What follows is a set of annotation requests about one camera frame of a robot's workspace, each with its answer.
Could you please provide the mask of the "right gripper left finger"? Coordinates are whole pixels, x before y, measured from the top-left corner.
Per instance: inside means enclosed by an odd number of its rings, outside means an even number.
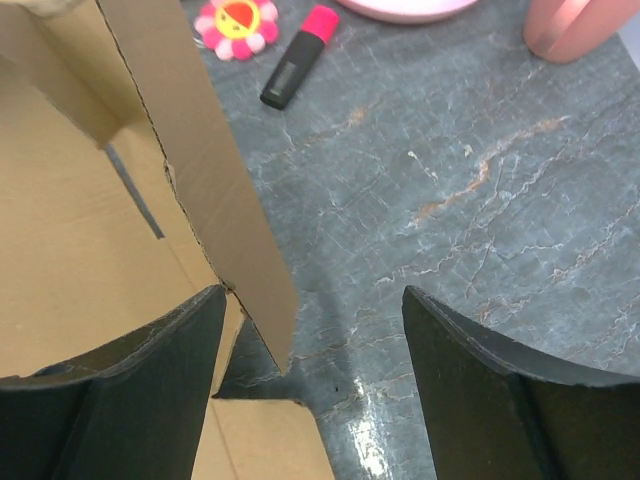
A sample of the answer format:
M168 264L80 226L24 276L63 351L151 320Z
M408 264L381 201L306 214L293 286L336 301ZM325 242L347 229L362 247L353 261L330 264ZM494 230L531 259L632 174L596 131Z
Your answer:
M190 478L225 310L210 286L82 355L2 378L2 478Z

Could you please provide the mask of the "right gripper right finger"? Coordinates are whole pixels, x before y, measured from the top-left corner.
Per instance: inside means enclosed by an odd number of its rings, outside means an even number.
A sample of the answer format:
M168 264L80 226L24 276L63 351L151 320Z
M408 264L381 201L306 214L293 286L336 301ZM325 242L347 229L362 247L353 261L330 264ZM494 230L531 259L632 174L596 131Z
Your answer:
M638 377L543 353L415 286L402 315L438 478L638 478Z

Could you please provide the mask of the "brown cardboard box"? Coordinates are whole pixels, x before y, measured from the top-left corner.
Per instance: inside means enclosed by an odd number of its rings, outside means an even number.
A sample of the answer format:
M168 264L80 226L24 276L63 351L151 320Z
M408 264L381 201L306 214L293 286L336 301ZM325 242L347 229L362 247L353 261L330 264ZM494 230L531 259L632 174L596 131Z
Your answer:
M176 1L1 5L1 380L226 310L188 479L329 479L310 410L220 399L238 334L285 369L295 288Z

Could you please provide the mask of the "black pink marker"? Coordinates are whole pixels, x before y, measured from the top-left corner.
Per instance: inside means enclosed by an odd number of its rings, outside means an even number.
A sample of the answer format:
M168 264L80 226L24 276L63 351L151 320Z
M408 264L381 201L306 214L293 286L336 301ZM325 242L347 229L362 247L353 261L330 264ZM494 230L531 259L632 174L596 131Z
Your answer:
M260 100L284 110L316 64L340 22L333 9L315 5L289 43L285 53L266 82Z

